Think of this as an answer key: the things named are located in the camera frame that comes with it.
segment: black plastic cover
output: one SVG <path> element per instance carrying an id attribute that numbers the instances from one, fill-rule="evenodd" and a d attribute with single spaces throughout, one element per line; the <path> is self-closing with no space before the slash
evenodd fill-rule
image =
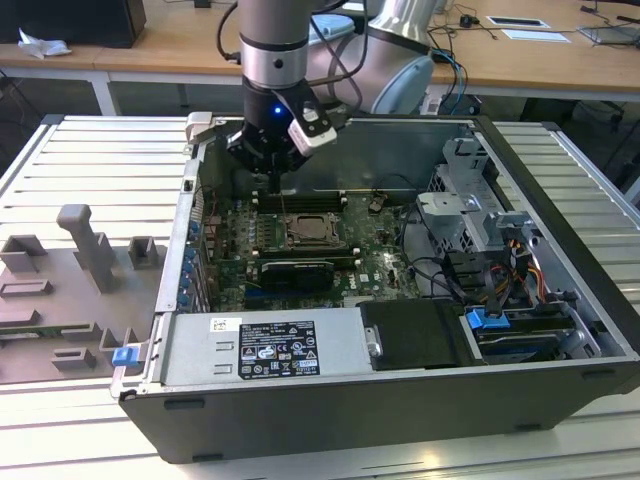
<path id="1" fill-rule="evenodd" d="M 365 302 L 360 310 L 364 326 L 377 330 L 382 345 L 382 355 L 371 359 L 374 370 L 473 364 L 460 307 L 450 300 Z"/>

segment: white sticker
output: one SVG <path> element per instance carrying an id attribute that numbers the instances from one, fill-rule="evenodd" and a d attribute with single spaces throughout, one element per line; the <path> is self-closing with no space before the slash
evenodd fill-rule
<path id="1" fill-rule="evenodd" d="M 364 5 L 362 3 L 349 2 L 345 3 L 342 6 L 342 9 L 351 10 L 352 12 L 364 12 Z"/>
<path id="2" fill-rule="evenodd" d="M 209 324 L 211 332 L 239 332 L 242 317 L 213 317 Z"/>

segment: floor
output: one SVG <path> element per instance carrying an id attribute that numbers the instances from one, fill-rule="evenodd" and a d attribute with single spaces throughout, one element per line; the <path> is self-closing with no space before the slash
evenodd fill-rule
<path id="1" fill-rule="evenodd" d="M 99 108 L 90 85 L 81 81 L 17 80 L 20 90 L 37 110 L 43 113 L 98 115 Z M 124 115 L 185 115 L 190 111 L 213 110 L 237 113 L 242 107 L 242 93 L 238 86 L 189 85 L 191 105 L 182 108 L 178 91 L 173 85 L 119 83 L 116 94 Z M 524 99 L 483 97 L 478 99 L 481 114 L 493 120 L 519 119 Z M 467 99 L 469 107 L 473 99 Z M 559 122 L 568 106 L 558 101 L 542 101 L 534 111 L 535 120 Z M 579 102 L 570 119 L 561 126 L 567 135 L 600 168 L 608 161 L 619 142 L 628 134 L 633 123 L 640 119 L 640 104 L 623 105 L 624 116 L 617 131 L 610 123 L 614 113 L 599 102 Z M 0 98 L 0 169 L 4 171 L 26 142 L 38 118 L 16 91 L 9 89 Z M 640 152 L 640 129 L 636 129 L 624 148 L 607 168 L 607 175 L 615 178 L 625 162 Z"/>

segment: paper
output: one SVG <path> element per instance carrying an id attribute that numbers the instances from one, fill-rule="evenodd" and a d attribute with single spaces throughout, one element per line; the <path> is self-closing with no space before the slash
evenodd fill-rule
<path id="1" fill-rule="evenodd" d="M 20 29 L 19 32 L 20 41 L 18 42 L 18 47 L 40 60 L 44 59 L 45 56 L 67 55 L 71 53 L 67 44 L 62 40 L 40 40 L 39 38 L 27 35 L 22 29 Z"/>
<path id="2" fill-rule="evenodd" d="M 561 43 L 571 43 L 567 37 L 560 33 L 552 33 L 552 32 L 533 32 L 529 30 L 506 30 L 503 29 L 502 33 L 504 33 L 511 40 L 534 40 L 536 42 L 561 42 Z"/>
<path id="3" fill-rule="evenodd" d="M 364 5 L 361 3 L 349 2 L 342 6 L 343 10 L 350 10 L 352 12 L 364 12 Z"/>

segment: motherboard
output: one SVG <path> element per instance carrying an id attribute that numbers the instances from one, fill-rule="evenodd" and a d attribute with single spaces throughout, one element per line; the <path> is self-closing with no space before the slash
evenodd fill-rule
<path id="1" fill-rule="evenodd" d="M 214 200 L 204 222 L 212 310 L 418 298 L 398 246 L 402 209 L 371 191 Z"/>

